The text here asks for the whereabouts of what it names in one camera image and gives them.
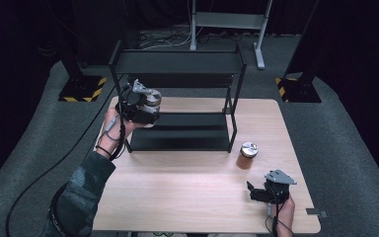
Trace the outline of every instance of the can lid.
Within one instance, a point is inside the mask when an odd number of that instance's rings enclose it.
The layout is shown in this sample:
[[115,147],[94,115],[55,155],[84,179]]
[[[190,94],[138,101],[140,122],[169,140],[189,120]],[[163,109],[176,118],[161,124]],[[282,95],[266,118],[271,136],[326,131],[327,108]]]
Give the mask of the can lid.
[[253,142],[245,142],[242,145],[241,152],[244,156],[253,158],[258,154],[258,146]]

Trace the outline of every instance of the wooden tabletop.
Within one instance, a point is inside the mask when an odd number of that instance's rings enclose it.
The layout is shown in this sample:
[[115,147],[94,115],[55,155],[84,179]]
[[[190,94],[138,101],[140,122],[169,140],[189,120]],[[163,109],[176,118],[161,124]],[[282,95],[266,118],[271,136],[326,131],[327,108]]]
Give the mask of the wooden tabletop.
[[[161,112],[220,112],[224,99],[163,98]],[[265,174],[279,169],[297,182],[290,186],[296,203],[294,233],[317,233],[320,222],[278,103],[239,99],[238,133],[226,151],[126,150],[114,163],[95,218],[95,230],[176,233],[268,233],[266,206],[250,199],[246,182],[264,188]],[[242,144],[259,153],[251,169],[236,160]]]

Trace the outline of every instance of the white metal desk leg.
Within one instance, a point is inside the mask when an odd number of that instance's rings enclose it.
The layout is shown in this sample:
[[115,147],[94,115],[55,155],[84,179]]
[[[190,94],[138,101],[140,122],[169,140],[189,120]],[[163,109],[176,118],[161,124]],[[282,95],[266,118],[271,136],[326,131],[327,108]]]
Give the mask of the white metal desk leg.
[[192,0],[192,15],[191,15],[191,24],[190,24],[190,46],[189,50],[196,50],[196,35],[195,35],[195,10],[196,0]]
[[254,42],[255,56],[257,57],[257,64],[260,70],[265,69],[263,53],[261,52],[261,45],[263,44],[267,19],[269,17],[269,11],[270,11],[271,5],[272,5],[272,0],[268,0],[266,4],[265,13],[264,13],[263,25],[261,26],[261,30],[260,30],[260,36],[258,38],[258,42]]

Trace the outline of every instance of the lower shelf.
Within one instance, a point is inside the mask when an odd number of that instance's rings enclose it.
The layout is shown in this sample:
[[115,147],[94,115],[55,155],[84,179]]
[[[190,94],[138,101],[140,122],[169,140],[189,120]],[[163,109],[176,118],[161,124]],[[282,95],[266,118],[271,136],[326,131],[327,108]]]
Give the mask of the lower shelf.
[[161,114],[151,128],[133,131],[133,150],[227,151],[229,133],[222,113]]

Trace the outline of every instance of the jar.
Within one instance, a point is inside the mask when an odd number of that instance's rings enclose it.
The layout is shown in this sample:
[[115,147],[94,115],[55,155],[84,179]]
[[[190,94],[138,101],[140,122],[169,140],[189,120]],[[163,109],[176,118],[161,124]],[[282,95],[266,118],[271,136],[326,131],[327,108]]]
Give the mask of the jar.
[[255,156],[258,154],[258,146],[253,142],[245,142],[241,147],[236,165],[242,170],[251,168]]

